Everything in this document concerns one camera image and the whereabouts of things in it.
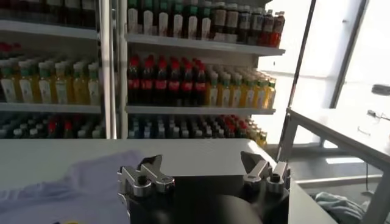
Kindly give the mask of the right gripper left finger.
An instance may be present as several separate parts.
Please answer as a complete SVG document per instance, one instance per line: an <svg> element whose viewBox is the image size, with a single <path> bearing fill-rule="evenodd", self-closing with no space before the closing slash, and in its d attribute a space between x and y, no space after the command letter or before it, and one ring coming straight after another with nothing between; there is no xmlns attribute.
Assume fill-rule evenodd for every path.
<svg viewBox="0 0 390 224"><path fill-rule="evenodd" d="M136 167L121 166L117 172L119 194L148 197L151 193L168 194L175 188L175 178L161 172L163 155L144 158Z"/></svg>

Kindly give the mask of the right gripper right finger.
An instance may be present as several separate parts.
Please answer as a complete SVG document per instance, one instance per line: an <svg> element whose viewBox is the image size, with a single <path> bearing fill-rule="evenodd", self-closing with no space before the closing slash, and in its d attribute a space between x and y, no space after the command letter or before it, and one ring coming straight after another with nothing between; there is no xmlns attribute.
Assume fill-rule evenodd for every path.
<svg viewBox="0 0 390 224"><path fill-rule="evenodd" d="M261 155L244 151L241 152L241 161L246 170L244 184L253 191L264 188L271 194L283 194L290 190L291 169L288 163L279 161L272 166Z"/></svg>

